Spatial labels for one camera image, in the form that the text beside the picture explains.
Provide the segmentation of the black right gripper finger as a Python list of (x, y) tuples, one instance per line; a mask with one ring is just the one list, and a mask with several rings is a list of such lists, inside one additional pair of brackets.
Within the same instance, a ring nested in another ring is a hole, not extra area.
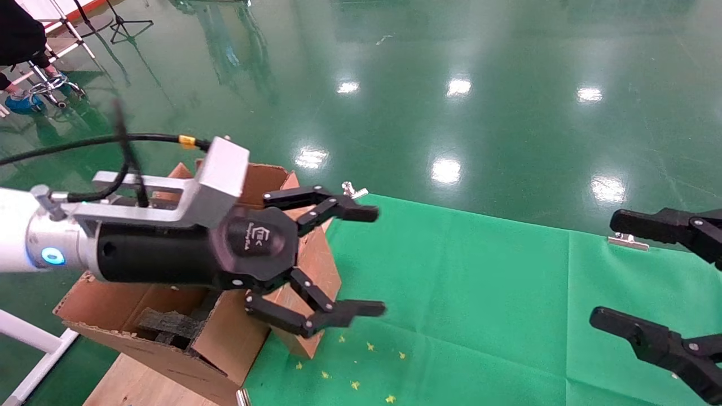
[(611, 216), (610, 228), (641, 239), (680, 244), (721, 270), (721, 210), (691, 213), (663, 208), (653, 215), (617, 210)]
[(683, 338), (667, 326), (598, 306), (594, 328), (626, 339), (637, 359), (676, 375), (707, 404), (721, 403), (721, 335)]

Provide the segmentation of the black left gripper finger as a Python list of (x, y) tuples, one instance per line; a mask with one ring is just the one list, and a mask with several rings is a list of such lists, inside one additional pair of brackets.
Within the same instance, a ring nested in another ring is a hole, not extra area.
[(380, 317), (386, 312), (386, 304), (381, 301), (332, 301), (299, 268), (291, 269), (285, 280), (314, 311), (312, 314), (305, 316), (255, 292), (246, 295), (246, 312), (270, 326), (302, 338), (311, 338), (327, 328), (347, 328), (356, 317)]
[(377, 206), (359, 205), (351, 196), (333, 195), (322, 186), (288, 188), (264, 193), (263, 206), (282, 211), (309, 208), (309, 211), (296, 219), (299, 236), (309, 234), (332, 218), (374, 223), (380, 216)]

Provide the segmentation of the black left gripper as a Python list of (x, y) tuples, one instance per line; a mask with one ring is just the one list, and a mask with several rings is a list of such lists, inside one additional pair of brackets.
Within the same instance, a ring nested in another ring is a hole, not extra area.
[(271, 292), (296, 266), (298, 224), (278, 208), (233, 208), (214, 228), (104, 224), (95, 277), (109, 283)]

